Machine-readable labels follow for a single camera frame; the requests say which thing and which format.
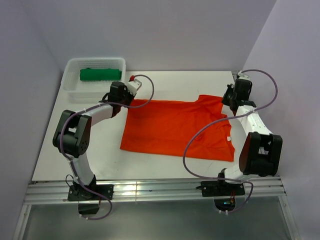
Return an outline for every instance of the red cloth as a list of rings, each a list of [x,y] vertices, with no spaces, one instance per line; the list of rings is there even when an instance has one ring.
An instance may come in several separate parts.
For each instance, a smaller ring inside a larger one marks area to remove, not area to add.
[[[131,106],[147,100],[135,99]],[[147,154],[182,157],[189,140],[205,125],[225,118],[218,96],[200,95],[195,102],[152,100],[141,108],[129,108],[120,149]],[[229,121],[203,131],[190,145],[190,158],[233,162],[235,149]]]

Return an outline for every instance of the gray wall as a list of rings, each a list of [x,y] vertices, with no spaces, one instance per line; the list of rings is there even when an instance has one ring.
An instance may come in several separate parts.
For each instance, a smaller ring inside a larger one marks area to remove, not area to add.
[[[0,0],[0,239],[13,236],[60,81],[17,0]]]
[[[245,69],[272,74],[277,101],[261,111],[263,121],[283,137],[279,173],[303,239],[320,238],[320,2],[278,0]],[[252,98],[266,103],[273,86],[252,74]]]
[[[21,0],[64,69],[124,57],[129,70],[241,69],[276,0]]]

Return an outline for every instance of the tabletop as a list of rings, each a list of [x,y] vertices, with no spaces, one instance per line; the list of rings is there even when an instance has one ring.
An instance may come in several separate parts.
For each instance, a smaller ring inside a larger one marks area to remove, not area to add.
[[[227,84],[233,83],[230,71],[132,71],[131,75],[149,76],[155,87],[154,100],[194,102],[201,94],[223,96]],[[148,99],[152,92],[147,79],[138,77],[142,87],[136,99]],[[99,99],[71,98],[59,89],[52,115],[46,130],[33,181],[61,181],[72,171],[67,160],[53,146],[52,139],[61,113],[64,110],[80,111],[95,105]],[[223,114],[232,116],[229,107],[223,106]],[[183,166],[182,157],[129,152],[120,149],[126,123],[127,109],[122,108],[114,118],[96,124],[91,129],[87,156],[90,167],[98,180],[145,180],[191,178]],[[203,176],[216,177],[223,168],[238,164],[246,135],[238,120],[231,120],[231,142],[235,148],[234,162],[187,158],[188,167]]]

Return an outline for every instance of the folded green cloth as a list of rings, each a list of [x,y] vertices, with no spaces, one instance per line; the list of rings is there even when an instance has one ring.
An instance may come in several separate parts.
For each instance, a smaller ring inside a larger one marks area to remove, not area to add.
[[[121,79],[122,71],[119,69],[92,69],[86,68],[80,70],[81,81],[102,81],[112,80],[119,81]]]

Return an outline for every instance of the plastic bin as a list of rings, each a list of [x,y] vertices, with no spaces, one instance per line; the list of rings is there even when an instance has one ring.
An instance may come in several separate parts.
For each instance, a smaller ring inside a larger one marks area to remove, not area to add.
[[[121,57],[85,57],[68,61],[63,76],[62,89],[73,98],[102,98],[110,90],[112,80],[80,81],[81,69],[119,69],[121,82],[126,83],[126,61]]]

